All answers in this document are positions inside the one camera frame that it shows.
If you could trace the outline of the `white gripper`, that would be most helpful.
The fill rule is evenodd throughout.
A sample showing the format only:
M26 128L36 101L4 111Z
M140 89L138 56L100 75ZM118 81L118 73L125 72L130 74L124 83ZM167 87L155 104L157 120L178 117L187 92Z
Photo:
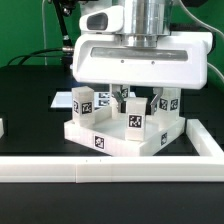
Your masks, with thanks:
M80 18L72 72L85 83L112 86L111 104L125 111L130 86L153 88L151 114L162 88L200 89L207 82L210 32L170 31L169 7L108 7Z

